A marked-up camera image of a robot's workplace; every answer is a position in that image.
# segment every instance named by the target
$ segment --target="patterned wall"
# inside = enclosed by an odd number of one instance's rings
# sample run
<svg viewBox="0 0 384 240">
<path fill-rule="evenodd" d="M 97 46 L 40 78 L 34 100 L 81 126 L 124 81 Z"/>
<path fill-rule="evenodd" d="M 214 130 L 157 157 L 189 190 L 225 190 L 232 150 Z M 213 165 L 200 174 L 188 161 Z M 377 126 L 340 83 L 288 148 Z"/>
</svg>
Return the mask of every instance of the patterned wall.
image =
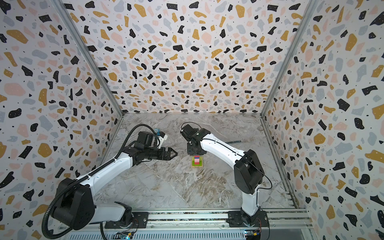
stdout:
<svg viewBox="0 0 384 240">
<path fill-rule="evenodd" d="M 304 0 L 64 1 L 124 112 L 258 112 Z"/>
<path fill-rule="evenodd" d="M 0 239 L 40 239 L 57 184 L 100 164 L 116 112 L 49 1 L 0 7 Z"/>
<path fill-rule="evenodd" d="M 319 239 L 384 232 L 383 10 L 319 1 L 266 116 Z"/>
</svg>

